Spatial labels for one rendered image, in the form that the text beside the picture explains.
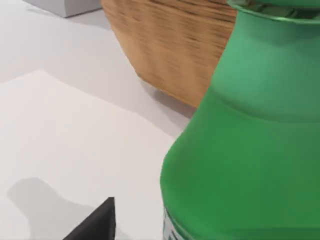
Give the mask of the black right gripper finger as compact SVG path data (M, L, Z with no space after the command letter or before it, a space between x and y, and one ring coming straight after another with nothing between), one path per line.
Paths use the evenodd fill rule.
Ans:
M63 240L115 240L115 198L108 197Z

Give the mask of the grey cabinet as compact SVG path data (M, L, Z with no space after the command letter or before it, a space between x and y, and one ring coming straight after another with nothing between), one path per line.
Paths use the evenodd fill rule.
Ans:
M23 0L39 9L69 18L102 8L101 0Z

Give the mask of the green bottle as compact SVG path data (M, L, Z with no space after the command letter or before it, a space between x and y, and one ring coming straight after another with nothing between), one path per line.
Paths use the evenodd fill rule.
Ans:
M162 240L320 240L320 0L228 0L233 31L166 154Z

